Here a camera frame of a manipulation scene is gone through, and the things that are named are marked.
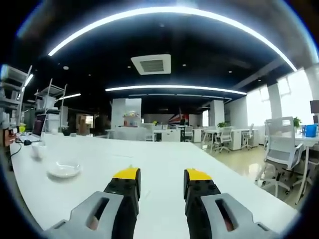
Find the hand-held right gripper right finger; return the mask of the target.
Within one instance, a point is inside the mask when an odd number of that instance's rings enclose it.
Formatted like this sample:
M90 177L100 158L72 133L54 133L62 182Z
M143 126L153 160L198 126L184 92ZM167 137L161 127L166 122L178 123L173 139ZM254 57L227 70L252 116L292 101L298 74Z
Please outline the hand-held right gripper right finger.
M184 171L185 215L191 239L278 239L212 178L195 169Z

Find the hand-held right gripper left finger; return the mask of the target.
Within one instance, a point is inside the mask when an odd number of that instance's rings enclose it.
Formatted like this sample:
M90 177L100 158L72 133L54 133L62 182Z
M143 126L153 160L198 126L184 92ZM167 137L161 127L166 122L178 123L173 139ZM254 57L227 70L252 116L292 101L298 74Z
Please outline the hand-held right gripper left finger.
M116 173L104 191L94 192L44 231L46 239L132 239L139 214L141 170Z

